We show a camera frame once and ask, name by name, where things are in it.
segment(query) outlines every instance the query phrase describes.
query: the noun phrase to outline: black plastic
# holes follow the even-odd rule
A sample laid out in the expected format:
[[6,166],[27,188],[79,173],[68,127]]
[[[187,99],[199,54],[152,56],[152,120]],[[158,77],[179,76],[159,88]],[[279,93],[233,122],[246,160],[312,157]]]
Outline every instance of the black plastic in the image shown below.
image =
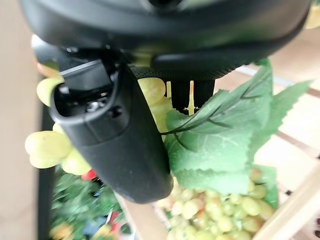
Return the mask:
[[312,2],[222,0],[159,16],[131,1],[136,8],[103,0],[20,0],[32,31],[48,43],[151,55],[279,39]]
[[171,82],[171,101],[174,109],[179,110],[183,114],[188,113],[189,106],[189,96],[190,96],[190,82],[189,81],[181,81]]
[[146,10],[157,14],[167,14],[183,9],[185,0],[140,0]]
[[72,108],[56,87],[51,97],[53,120],[108,186],[140,204],[170,194],[173,182],[166,149],[138,81],[127,66],[116,72],[103,107],[68,113]]
[[74,91],[90,91],[112,83],[101,60],[90,61],[68,69],[61,75],[68,79],[66,84],[69,89]]
[[195,81],[193,84],[194,106],[200,109],[214,94],[215,80]]
[[[41,104],[42,131],[52,130],[54,124],[48,107]],[[51,206],[56,183],[55,167],[37,170],[37,240],[48,240],[51,227]]]

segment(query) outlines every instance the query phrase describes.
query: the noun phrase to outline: grape cluster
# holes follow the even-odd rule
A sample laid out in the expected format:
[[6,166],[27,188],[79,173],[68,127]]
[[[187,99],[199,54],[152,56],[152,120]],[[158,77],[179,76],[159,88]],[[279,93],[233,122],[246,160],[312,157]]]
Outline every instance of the grape cluster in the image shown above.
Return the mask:
[[[38,98],[50,107],[51,92],[63,81],[58,76],[42,80],[36,88]],[[166,115],[173,108],[170,99],[165,97],[164,82],[159,78],[143,78],[138,82],[158,130],[165,132]],[[37,131],[30,134],[25,140],[25,150],[30,155],[30,163],[39,169],[60,164],[65,172],[74,175],[85,175],[92,169],[57,123],[53,125],[52,131]]]
[[247,195],[184,189],[174,179],[170,196],[157,202],[171,215],[167,240],[251,240],[274,213],[266,187],[255,183],[261,175],[252,171]]

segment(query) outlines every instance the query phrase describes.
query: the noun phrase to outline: wooden slat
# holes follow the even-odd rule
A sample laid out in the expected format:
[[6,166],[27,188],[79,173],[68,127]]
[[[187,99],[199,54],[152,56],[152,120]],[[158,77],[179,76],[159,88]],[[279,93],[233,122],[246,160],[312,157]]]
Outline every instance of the wooden slat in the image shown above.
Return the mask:
[[24,144],[40,127],[38,77],[18,1],[0,0],[0,35],[0,240],[36,240],[37,171]]
[[254,240],[287,240],[315,214],[320,204],[320,164],[301,186],[280,206],[255,235]]
[[301,229],[302,234],[305,235],[305,238],[301,238],[301,240],[319,240],[319,238],[315,236],[315,230],[318,230],[316,219],[320,217],[320,211],[318,209],[320,209],[320,207],[316,209],[317,211],[315,211],[312,218]]
[[275,75],[301,82],[314,80],[320,90],[320,27],[304,30],[297,38],[270,57]]
[[285,134],[284,132],[279,131],[276,134],[278,137],[287,141],[288,143],[294,145],[298,149],[302,150],[306,155],[308,155],[312,159],[316,159],[319,156],[320,150],[318,148],[309,146],[302,141],[297,140],[296,138]]
[[139,240],[166,240],[168,231],[155,214],[151,204],[136,204],[120,195],[116,197],[127,220],[135,228]]
[[279,130],[313,148],[320,149],[319,123],[320,98],[305,94],[288,112]]
[[298,231],[291,240],[312,240],[302,230]]
[[311,96],[314,96],[316,98],[320,98],[320,90],[316,90],[314,88],[310,88],[307,93]]
[[319,164],[317,159],[276,135],[257,152],[255,162],[276,167],[277,181],[292,191]]

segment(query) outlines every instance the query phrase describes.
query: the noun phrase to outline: grape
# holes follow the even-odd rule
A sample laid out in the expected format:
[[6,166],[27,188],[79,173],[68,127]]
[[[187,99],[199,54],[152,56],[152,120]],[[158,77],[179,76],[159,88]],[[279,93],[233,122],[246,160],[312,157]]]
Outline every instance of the grape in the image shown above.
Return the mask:
[[176,227],[175,228],[175,240],[184,240],[185,239],[185,233],[183,228]]
[[258,232],[263,225],[263,222],[254,216],[246,216],[241,222],[243,229],[250,233]]
[[53,239],[65,239],[71,236],[74,228],[67,223],[62,223],[50,230],[49,236]]
[[166,93],[166,85],[160,78],[141,78],[138,83],[149,106],[159,102]]
[[258,203],[261,208],[261,213],[259,216],[265,221],[268,220],[274,214],[275,210],[272,206],[270,206],[267,202],[263,200],[258,200]]
[[194,197],[195,193],[193,190],[191,189],[185,189],[182,191],[181,195],[180,195],[180,199],[183,202],[189,201]]
[[173,186],[174,186],[174,187],[175,187],[175,186],[179,186],[179,183],[178,183],[177,178],[174,176],[172,179],[173,179]]
[[267,194],[267,190],[263,185],[256,185],[254,190],[249,192],[249,196],[254,199],[263,199]]
[[262,173],[259,169],[252,169],[252,172],[250,174],[250,179],[253,181],[253,182],[256,182],[258,181],[262,176]]
[[160,207],[160,208],[164,208],[168,211],[170,211],[172,209],[172,206],[174,204],[174,201],[172,199],[171,196],[167,196],[166,198],[160,199],[156,202],[156,204]]
[[174,229],[169,231],[168,236],[166,237],[166,240],[176,240],[175,230]]
[[215,222],[211,223],[210,232],[215,236],[222,234],[221,230]]
[[54,131],[37,131],[30,134],[24,147],[30,156],[46,159],[64,158],[72,150],[67,137]]
[[65,134],[64,130],[62,129],[62,127],[57,123],[53,124],[52,131],[54,131],[56,133],[60,133],[60,134]]
[[29,160],[31,165],[35,168],[48,169],[61,163],[63,158],[43,158],[37,156],[30,156]]
[[182,214],[183,210],[184,210],[184,203],[182,201],[176,201],[172,206],[171,214],[173,216],[177,216]]
[[51,92],[58,84],[63,83],[61,78],[46,78],[38,83],[36,94],[38,98],[48,107],[51,106]]
[[166,124],[167,113],[173,109],[170,99],[163,97],[160,102],[150,107],[151,113],[155,116],[156,126],[160,133],[168,131]]
[[229,201],[226,201],[223,204],[223,212],[225,215],[231,216],[235,212],[235,206],[233,204],[231,204]]
[[222,234],[222,235],[217,236],[215,240],[234,240],[234,239],[231,236]]
[[185,220],[182,216],[173,216],[172,218],[169,219],[169,223],[171,228],[175,228],[175,227],[185,228],[189,225],[188,221]]
[[243,210],[250,216],[258,216],[261,213],[259,203],[251,197],[245,196],[241,203]]
[[253,181],[249,181],[248,192],[252,192],[255,189],[255,183]]
[[247,231],[233,231],[230,236],[235,240],[251,240],[252,237]]
[[213,190],[207,190],[205,191],[205,197],[208,198],[208,199],[213,199],[213,198],[219,198],[220,197],[220,194],[216,191],[213,191]]
[[240,205],[234,208],[234,218],[241,220],[244,219],[247,215],[247,212]]
[[204,210],[201,210],[196,214],[195,219],[193,220],[193,224],[198,229],[204,229],[205,230],[206,228],[209,227],[210,218],[209,218],[208,214]]
[[173,189],[171,191],[171,196],[174,199],[178,199],[180,195],[182,194],[183,189],[179,187],[178,185],[173,185]]
[[243,197],[239,194],[231,194],[229,199],[234,205],[240,205],[243,201]]
[[233,229],[234,224],[230,217],[223,216],[221,217],[217,222],[218,228],[221,230],[221,232],[226,233]]
[[195,240],[213,240],[214,235],[207,230],[198,231],[195,235]]
[[218,221],[224,215],[223,205],[218,198],[208,202],[205,206],[205,211],[215,221]]
[[91,166],[75,148],[62,161],[61,167],[66,173],[74,175],[82,175],[91,170]]
[[197,229],[194,226],[187,226],[184,229],[184,236],[186,237],[186,240],[195,240],[197,234]]
[[50,78],[57,78],[57,79],[61,79],[61,75],[60,75],[60,72],[57,70],[58,69],[58,65],[55,64],[53,66],[45,66],[45,65],[42,65],[40,63],[37,64],[37,69],[38,71],[43,75],[43,76],[46,76],[46,77],[50,77]]
[[199,199],[187,201],[183,206],[182,216],[189,220],[203,208],[203,203]]

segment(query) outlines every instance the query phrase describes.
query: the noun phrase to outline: green leaf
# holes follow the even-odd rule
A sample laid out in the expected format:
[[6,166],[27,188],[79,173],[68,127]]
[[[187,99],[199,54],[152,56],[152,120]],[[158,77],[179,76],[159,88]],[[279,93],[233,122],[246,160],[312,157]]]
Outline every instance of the green leaf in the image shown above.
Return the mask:
[[219,91],[194,116],[170,112],[165,147],[172,172],[243,170],[252,135],[268,120],[272,79],[267,61],[250,81],[232,92]]
[[[100,195],[93,197],[92,192],[100,192]],[[88,221],[94,222],[111,210],[122,212],[109,187],[100,187],[94,181],[83,181],[73,174],[57,172],[52,204],[52,227],[68,223],[73,226],[75,240],[84,240],[82,230],[85,224]]]
[[269,203],[274,209],[278,208],[279,205],[279,191],[277,185],[273,185],[272,188],[268,190],[264,200]]
[[120,229],[121,229],[121,233],[123,234],[126,234],[126,235],[131,234],[131,228],[127,223],[122,225]]
[[117,217],[115,218],[114,221],[115,221],[116,223],[121,223],[121,222],[123,222],[125,219],[126,219],[125,214],[124,214],[123,212],[121,212],[121,213],[119,214],[119,216],[117,216]]
[[94,240],[115,240],[113,236],[98,236]]
[[178,183],[188,189],[215,190],[221,194],[247,194],[249,169],[237,172],[215,172],[213,170],[180,170],[174,175]]
[[164,211],[164,214],[166,216],[167,219],[172,219],[172,214],[171,214],[171,211],[168,211],[168,210],[163,210]]
[[271,112],[266,125],[257,130],[251,139],[249,158],[254,159],[256,152],[278,131],[283,118],[298,99],[308,90],[311,81],[290,86],[273,97]]

